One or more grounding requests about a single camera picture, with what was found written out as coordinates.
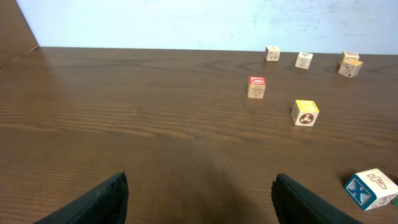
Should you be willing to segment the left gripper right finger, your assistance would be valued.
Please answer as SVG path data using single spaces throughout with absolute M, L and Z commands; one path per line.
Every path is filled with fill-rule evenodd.
M 283 224 L 362 224 L 286 174 L 272 182 L 271 199 Z

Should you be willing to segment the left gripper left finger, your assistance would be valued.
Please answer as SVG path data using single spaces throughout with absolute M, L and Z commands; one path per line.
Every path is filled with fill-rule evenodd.
M 118 172 L 81 197 L 37 221 L 39 224 L 124 224 L 129 189 Z

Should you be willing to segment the green edged white block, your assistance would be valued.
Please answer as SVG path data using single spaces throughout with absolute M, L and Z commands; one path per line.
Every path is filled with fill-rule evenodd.
M 392 201 L 392 203 L 393 203 L 396 207 L 398 207 L 398 197 L 396 197 L 396 198 Z

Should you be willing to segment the yellow top soccer block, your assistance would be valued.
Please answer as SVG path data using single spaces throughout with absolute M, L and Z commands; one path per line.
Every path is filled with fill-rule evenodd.
M 291 117 L 294 125 L 312 127 L 320 110 L 312 100 L 295 100 Z

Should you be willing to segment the red top block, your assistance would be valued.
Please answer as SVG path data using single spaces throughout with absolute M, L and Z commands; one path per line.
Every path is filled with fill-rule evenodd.
M 266 89 L 266 79 L 264 77 L 250 76 L 248 82 L 248 98 L 263 99 Z

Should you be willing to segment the white block number three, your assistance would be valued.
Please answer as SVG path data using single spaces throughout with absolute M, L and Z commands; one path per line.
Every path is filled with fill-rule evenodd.
M 313 54 L 307 52 L 299 52 L 295 67 L 308 70 L 312 61 Z

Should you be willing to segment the yellow top far block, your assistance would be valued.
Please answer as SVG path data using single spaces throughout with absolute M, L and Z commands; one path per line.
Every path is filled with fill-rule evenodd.
M 349 78 L 353 78 L 354 76 L 356 76 L 361 67 L 363 66 L 363 62 L 353 59 L 353 58 L 348 58 L 348 59 L 344 59 L 341 63 L 341 66 L 338 70 L 338 73 L 340 75 L 344 75 L 346 77 Z

